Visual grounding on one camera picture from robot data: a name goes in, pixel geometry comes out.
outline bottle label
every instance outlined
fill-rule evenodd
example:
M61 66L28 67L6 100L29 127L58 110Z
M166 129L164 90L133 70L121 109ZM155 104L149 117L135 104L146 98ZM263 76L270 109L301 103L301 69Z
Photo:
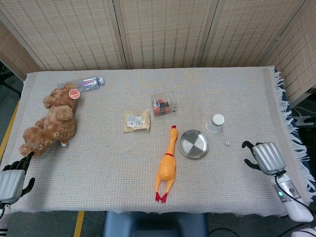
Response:
M82 84L85 88L91 88L94 87L97 84L97 80L88 80L88 81L84 81Z
M128 127L141 127L142 117L129 114L127 117L127 126Z

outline tablecloth fringe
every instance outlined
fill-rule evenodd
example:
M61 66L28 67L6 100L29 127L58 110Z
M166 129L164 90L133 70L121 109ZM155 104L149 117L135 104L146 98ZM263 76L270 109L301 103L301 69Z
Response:
M306 186L306 189L308 191L308 198L310 199L309 202L312 202L312 197L316 196L316 189L315 185L315 178L310 173L309 169L303 164L303 161L308 161L310 158L307 155L307 149L302 144L302 141L298 138L298 128L294 127L291 123L293 121L293 116L291 111L287 111L287 108L290 104L288 101L283 100L283 93L285 90L280 87L281 85L284 85L283 81L284 79L281 78L280 72L275 72L275 68L271 66L274 74L275 79L275 89L276 89L276 95L278 96L279 100L279 108L281 115L283 117L283 123L286 126L286 132L288 133L288 137L290 138L290 143L293 149L293 152L295 154L296 160L299 164L300 170L302 172L304 185Z

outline clear plastic container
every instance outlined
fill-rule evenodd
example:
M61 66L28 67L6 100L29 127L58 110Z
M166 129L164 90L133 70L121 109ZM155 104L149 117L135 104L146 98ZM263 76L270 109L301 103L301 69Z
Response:
M77 89L79 91L83 91L83 90L92 90L92 89L99 88L101 85L104 85L104 80L103 78L98 78L97 76L94 76L94 77L59 83L57 84L57 87L63 87L66 83L73 83L77 86Z
M176 111L176 103L171 91L152 95L151 100L155 117Z

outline snack bag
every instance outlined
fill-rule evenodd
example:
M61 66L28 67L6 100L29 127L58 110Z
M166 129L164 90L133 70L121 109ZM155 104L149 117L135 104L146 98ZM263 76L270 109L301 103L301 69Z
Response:
M143 113L136 113L132 110L124 112L124 132L132 132L139 129L150 128L150 113L145 110Z

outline stainless steel plate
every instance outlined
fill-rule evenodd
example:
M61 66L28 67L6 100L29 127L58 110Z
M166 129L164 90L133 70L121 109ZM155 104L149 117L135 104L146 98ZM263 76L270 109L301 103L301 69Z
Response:
M208 152L207 137L197 130L189 130L180 138L180 151L188 158L199 159Z

